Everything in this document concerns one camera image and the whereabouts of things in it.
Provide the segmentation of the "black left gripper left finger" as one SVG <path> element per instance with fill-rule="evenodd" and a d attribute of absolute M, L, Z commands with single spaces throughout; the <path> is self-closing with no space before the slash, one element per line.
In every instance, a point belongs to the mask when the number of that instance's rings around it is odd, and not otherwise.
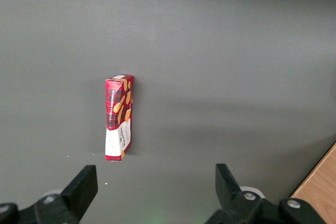
<path fill-rule="evenodd" d="M 59 194 L 22 210 L 13 202 L 1 203 L 1 223 L 79 223 L 97 192 L 96 166 L 86 165 Z"/>

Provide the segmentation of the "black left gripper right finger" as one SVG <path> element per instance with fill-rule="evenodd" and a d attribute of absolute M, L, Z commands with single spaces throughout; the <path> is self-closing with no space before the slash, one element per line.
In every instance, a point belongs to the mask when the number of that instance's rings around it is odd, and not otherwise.
<path fill-rule="evenodd" d="M 284 198 L 275 205 L 251 190 L 242 190 L 226 164 L 215 166 L 215 189 L 221 209 L 206 223 L 325 223 L 304 200 Z"/>

